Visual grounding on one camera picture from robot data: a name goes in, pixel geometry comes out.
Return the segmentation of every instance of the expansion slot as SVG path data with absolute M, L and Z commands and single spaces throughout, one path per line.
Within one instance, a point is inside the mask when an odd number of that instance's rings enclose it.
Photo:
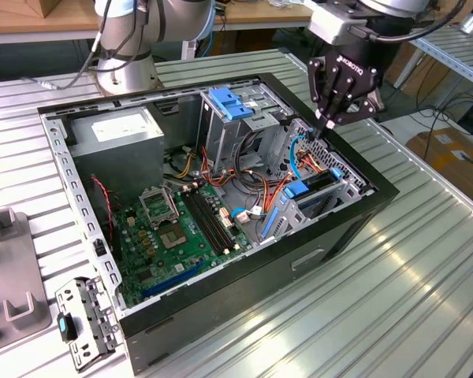
M 219 223 L 218 218 L 212 213 L 205 198 L 200 193 L 187 193 L 182 195 L 182 200 L 215 254 L 221 256 L 230 252 L 234 243 Z
M 192 268 L 186 270 L 185 272 L 182 272 L 181 274 L 177 274 L 175 277 L 169 278 L 168 280 L 158 283 L 153 287 L 149 287 L 146 290 L 142 290 L 142 298 L 147 298 L 152 295 L 156 295 L 158 293 L 161 293 L 162 291 L 165 291 L 166 289 L 170 289 L 171 287 L 180 284 L 183 281 L 189 280 L 191 277 L 194 277 L 196 276 L 196 274 L 198 274 L 199 269 L 202 268 L 204 264 L 205 261 L 201 261 L 196 264 L 196 266 L 193 266 Z

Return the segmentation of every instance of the gray plastic holder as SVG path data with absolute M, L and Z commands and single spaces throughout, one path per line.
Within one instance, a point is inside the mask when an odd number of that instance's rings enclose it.
M 50 322 L 28 219 L 0 209 L 0 348 Z

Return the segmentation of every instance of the metal table surface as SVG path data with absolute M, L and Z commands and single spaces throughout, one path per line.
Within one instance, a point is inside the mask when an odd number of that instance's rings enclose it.
M 304 66 L 276 50 L 158 65 L 166 86 L 273 72 L 308 102 Z M 65 83 L 72 75 L 54 78 Z M 50 300 L 93 276 L 35 108 L 96 98 L 87 76 L 62 92 L 0 83 L 0 206 L 29 217 Z M 468 376 L 473 369 L 473 203 L 373 121 L 340 134 L 400 190 L 323 267 L 142 376 Z M 124 347 L 84 377 L 131 376 Z M 77 376 L 56 323 L 0 350 L 0 376 Z
M 473 36 L 465 35 L 456 25 L 440 28 L 424 38 L 411 41 L 418 49 L 394 84 L 399 87 L 408 78 L 424 54 L 434 57 L 473 83 Z

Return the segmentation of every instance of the blue cable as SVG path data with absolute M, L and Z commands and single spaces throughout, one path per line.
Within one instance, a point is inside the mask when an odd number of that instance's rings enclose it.
M 207 46 L 207 48 L 205 49 L 205 51 L 203 52 L 203 54 L 200 57 L 204 57 L 205 55 L 207 55 L 208 50 L 210 50 L 210 47 L 212 46 L 212 35 L 213 34 L 214 34 L 214 32 L 211 31 L 210 32 L 210 41 L 208 42 L 208 46 Z
M 242 211 L 245 211 L 245 210 L 246 209 L 243 207 L 238 207 L 231 213 L 231 217 L 234 218 L 238 213 L 241 213 Z
M 298 179 L 301 179 L 301 175 L 298 172 L 298 168 L 296 167 L 296 161 L 294 158 L 294 146 L 296 145 L 296 142 L 298 142 L 299 139 L 302 139 L 304 137 L 305 135 L 298 135 L 295 139 L 293 139 L 291 143 L 291 150 L 289 151 L 289 160 L 291 161 L 291 168 Z

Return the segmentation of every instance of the robotiq logo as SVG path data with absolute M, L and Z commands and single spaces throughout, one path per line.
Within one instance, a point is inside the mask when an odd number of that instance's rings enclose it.
M 338 57 L 337 61 L 343 61 L 348 67 L 350 67 L 353 71 L 356 71 L 359 76 L 362 76 L 364 71 L 362 68 L 360 68 L 358 65 L 355 65 L 352 63 L 350 60 L 348 60 L 346 57 L 342 57 L 341 55 Z

